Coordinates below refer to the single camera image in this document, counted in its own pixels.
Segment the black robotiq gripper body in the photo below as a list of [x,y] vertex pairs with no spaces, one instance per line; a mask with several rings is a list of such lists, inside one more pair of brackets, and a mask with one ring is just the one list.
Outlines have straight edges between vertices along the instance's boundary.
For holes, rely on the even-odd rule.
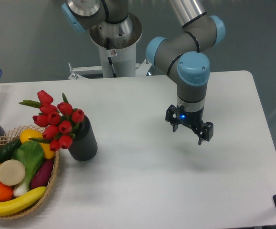
[[196,112],[186,112],[184,106],[177,106],[176,111],[176,126],[182,124],[190,128],[195,134],[202,131],[204,108]]

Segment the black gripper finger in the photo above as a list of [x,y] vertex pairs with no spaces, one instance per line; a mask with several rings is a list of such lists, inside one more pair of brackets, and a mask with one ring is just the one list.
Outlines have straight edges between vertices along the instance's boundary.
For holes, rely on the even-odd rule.
[[198,144],[201,145],[204,141],[209,142],[214,134],[214,124],[211,122],[202,122],[201,127],[196,129],[198,136]]
[[176,132],[181,121],[178,119],[177,108],[174,105],[170,105],[166,110],[165,120],[172,126],[172,131]]

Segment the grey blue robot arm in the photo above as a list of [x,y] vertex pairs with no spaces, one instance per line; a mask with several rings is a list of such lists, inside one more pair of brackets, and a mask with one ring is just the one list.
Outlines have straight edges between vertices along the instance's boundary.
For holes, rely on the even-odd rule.
[[[198,0],[172,0],[182,33],[173,40],[155,37],[147,45],[146,60],[177,86],[177,104],[166,111],[173,130],[190,128],[199,142],[209,141],[211,122],[202,120],[210,62],[204,51],[225,37],[225,25],[209,16]],[[136,76],[136,44],[142,36],[140,20],[129,12],[126,0],[67,0],[62,12],[77,32],[88,31],[98,46],[105,78]]]

